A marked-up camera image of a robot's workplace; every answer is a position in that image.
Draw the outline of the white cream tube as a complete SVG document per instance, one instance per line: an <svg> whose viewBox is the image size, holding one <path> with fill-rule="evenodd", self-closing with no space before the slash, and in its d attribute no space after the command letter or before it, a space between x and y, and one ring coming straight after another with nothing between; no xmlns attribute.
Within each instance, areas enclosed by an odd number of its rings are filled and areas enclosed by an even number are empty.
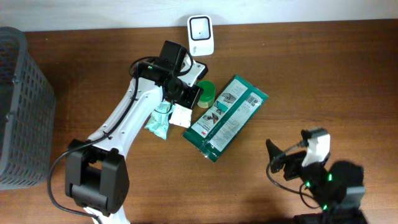
<svg viewBox="0 0 398 224"><path fill-rule="evenodd" d="M191 126L191 120L192 110L179 104L175 104L173 113L169 119L169 123L184 128L189 128Z"/></svg>

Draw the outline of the green lid jar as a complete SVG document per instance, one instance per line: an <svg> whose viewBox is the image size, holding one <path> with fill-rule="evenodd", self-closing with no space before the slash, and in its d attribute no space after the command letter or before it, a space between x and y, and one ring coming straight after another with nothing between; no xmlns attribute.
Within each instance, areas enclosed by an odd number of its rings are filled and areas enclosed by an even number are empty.
<svg viewBox="0 0 398 224"><path fill-rule="evenodd" d="M215 85L208 80L201 81L197 85L203 90L198 106L201 108L211 107L215 101Z"/></svg>

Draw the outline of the mint green tissue packet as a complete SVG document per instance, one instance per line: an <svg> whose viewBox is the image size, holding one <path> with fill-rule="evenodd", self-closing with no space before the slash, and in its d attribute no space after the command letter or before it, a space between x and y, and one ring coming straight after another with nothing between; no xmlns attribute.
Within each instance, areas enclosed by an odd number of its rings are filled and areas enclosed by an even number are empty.
<svg viewBox="0 0 398 224"><path fill-rule="evenodd" d="M150 114L150 118L144 128L163 140L166 140L169 129L169 117L174 112L174 108L175 106L173 103L164 100Z"/></svg>

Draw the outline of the green wipes packet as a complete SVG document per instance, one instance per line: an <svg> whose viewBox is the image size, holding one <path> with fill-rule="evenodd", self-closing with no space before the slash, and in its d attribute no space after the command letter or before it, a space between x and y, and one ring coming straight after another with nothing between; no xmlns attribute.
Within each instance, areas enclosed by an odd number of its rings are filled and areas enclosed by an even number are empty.
<svg viewBox="0 0 398 224"><path fill-rule="evenodd" d="M205 158L216 162L268 98L263 91L236 75L183 137Z"/></svg>

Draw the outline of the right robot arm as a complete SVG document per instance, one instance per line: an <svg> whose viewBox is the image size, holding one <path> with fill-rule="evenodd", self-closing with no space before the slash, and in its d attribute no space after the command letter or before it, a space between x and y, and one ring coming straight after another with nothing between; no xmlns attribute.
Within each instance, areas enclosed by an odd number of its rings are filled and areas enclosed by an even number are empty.
<svg viewBox="0 0 398 224"><path fill-rule="evenodd" d="M337 161L330 170L325 169L328 159L302 166L305 151L288 155L280 150L271 140L266 141L270 162L266 168L267 177L276 186L294 194L301 199L308 197L314 200L322 211L296 215L292 218L271 220L271 223L318 224L318 223L355 223L366 224L368 221L360 209L365 194L364 169L350 161ZM271 174L284 171L284 179L290 181L301 179L298 190L292 190L276 182Z"/></svg>

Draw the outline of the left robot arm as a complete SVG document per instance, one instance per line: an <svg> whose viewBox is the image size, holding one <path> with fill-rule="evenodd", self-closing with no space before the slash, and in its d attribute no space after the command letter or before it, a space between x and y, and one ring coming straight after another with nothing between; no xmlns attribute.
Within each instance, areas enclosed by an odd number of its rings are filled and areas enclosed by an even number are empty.
<svg viewBox="0 0 398 224"><path fill-rule="evenodd" d="M126 157L150 114L164 101L192 109L202 90L196 81L206 64L185 57L180 65L157 58L133 63L127 92L110 117L86 141L66 152L65 194L95 223L128 223L123 203L129 190Z"/></svg>

